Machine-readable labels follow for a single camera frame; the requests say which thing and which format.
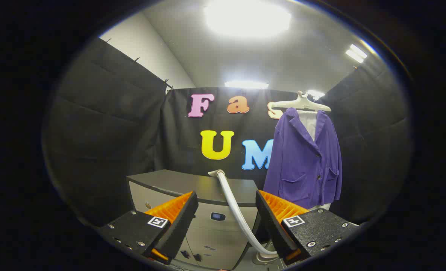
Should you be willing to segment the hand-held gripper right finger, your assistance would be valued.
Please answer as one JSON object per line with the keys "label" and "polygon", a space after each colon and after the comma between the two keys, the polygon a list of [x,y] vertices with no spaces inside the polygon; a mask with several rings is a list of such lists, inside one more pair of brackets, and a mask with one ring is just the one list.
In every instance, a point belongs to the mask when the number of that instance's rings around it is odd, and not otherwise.
{"label": "hand-held gripper right finger", "polygon": [[286,265],[316,257],[359,229],[359,225],[324,208],[307,210],[262,190],[257,190],[255,204],[273,247]]}

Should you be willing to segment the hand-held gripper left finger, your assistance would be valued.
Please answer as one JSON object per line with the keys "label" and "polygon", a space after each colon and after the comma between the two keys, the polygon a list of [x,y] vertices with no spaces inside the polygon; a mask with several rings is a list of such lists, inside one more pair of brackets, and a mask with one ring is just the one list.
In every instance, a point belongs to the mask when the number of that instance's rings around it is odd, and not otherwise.
{"label": "hand-held gripper left finger", "polygon": [[97,229],[106,241],[138,260],[170,265],[180,251],[199,207],[197,193],[185,193],[145,212],[130,210]]}

